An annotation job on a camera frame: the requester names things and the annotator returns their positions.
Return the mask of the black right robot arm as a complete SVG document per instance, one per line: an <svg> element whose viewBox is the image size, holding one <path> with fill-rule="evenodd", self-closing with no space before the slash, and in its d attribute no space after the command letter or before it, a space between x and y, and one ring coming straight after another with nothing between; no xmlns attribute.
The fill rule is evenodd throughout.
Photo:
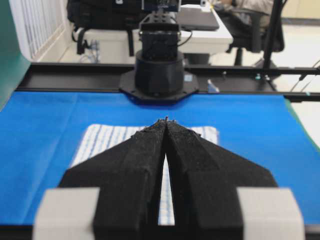
<svg viewBox="0 0 320 240"><path fill-rule="evenodd" d="M122 90L138 98L193 93L179 51L181 26L172 17L179 0L144 0L142 48ZM305 226L294 194L271 172L199 136L164 122L175 228L193 240L303 240Z"/></svg>

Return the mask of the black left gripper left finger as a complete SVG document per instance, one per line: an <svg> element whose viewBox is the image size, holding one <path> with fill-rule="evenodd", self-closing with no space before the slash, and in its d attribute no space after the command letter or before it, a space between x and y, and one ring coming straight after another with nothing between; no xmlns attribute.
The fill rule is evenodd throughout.
<svg viewBox="0 0 320 240"><path fill-rule="evenodd" d="M139 240L158 221L166 122L69 168L37 210L35 240Z"/></svg>

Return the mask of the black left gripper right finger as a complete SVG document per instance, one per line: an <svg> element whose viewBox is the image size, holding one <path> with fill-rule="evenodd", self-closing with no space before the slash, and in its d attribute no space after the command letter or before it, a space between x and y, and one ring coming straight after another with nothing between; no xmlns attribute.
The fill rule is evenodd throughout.
<svg viewBox="0 0 320 240"><path fill-rule="evenodd" d="M175 223L192 240L302 240L302 213L272 173L174 121L166 155Z"/></svg>

